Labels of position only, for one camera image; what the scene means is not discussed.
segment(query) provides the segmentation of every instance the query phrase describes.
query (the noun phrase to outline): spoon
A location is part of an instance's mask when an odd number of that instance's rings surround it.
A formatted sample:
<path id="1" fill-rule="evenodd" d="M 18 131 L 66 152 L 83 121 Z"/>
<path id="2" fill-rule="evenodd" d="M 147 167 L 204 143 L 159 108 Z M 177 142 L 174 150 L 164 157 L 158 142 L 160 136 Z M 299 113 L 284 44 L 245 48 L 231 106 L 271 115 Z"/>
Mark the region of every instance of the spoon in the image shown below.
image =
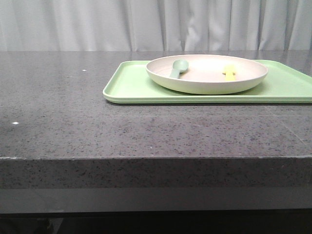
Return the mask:
<path id="1" fill-rule="evenodd" d="M 189 63 L 184 59 L 174 61 L 172 72 L 169 77 L 179 79 L 180 73 L 185 72 L 189 67 Z"/>

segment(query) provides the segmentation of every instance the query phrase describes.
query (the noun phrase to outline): green tray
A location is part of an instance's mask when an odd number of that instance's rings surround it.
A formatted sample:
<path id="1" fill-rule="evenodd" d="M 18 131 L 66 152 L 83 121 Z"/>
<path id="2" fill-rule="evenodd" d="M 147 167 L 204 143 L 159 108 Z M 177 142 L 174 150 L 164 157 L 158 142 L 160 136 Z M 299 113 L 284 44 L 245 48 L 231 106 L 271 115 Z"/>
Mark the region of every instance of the green tray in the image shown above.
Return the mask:
<path id="1" fill-rule="evenodd" d="M 230 95 L 194 95 L 164 88 L 146 73 L 149 61 L 120 64 L 103 90 L 113 103 L 311 103 L 312 77 L 282 63 L 257 60 L 269 72 L 256 87 Z"/>

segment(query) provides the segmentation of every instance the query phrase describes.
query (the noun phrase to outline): countertop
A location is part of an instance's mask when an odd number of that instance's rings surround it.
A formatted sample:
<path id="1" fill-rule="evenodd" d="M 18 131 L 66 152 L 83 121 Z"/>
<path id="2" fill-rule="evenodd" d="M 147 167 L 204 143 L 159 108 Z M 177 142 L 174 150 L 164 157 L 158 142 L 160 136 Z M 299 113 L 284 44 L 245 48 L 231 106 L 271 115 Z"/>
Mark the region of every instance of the countertop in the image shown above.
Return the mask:
<path id="1" fill-rule="evenodd" d="M 0 52 L 0 191 L 310 188 L 310 104 L 104 98 L 121 62 L 178 54 L 275 60 L 312 75 L 312 51 Z"/>

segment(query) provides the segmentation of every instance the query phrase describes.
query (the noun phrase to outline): tray rim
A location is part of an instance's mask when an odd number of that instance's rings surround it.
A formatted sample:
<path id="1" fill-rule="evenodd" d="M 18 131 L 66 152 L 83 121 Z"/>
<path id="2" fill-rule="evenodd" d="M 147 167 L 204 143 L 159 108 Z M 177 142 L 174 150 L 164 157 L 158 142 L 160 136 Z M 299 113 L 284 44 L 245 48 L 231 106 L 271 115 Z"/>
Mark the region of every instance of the tray rim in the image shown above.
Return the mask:
<path id="1" fill-rule="evenodd" d="M 268 59 L 253 59 L 257 62 L 270 62 L 276 63 L 278 65 L 283 66 L 284 69 L 288 70 L 291 73 L 299 73 L 305 79 L 312 79 L 312 77 L 304 74 L 298 70 L 295 70 L 281 62 L 268 60 Z M 121 71 L 121 68 L 126 65 L 138 64 L 138 65 L 147 65 L 150 60 L 130 60 L 121 62 L 118 68 L 113 73 L 112 77 L 106 84 L 103 89 L 104 97 L 112 103 L 116 104 L 196 104 L 196 103 L 312 103 L 312 95 L 311 96 L 261 96 L 261 95 L 186 95 L 184 96 L 181 92 L 180 96 L 162 96 L 162 97 L 116 97 L 107 92 L 108 89 L 111 88 L 115 76 Z"/>

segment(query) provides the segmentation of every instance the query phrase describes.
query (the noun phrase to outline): plate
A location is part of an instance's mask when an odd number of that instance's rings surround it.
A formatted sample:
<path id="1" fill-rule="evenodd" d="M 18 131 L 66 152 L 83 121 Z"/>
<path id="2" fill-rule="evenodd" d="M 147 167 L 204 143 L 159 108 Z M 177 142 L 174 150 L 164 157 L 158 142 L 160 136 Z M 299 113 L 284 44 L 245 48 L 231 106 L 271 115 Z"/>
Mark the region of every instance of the plate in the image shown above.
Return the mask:
<path id="1" fill-rule="evenodd" d="M 170 78 L 175 60 L 189 62 L 188 70 L 179 79 Z M 235 67 L 235 81 L 226 81 L 224 67 Z M 177 55 L 154 59 L 146 71 L 157 84 L 179 92 L 202 95 L 222 95 L 254 88 L 263 81 L 268 68 L 254 60 L 222 55 Z"/>

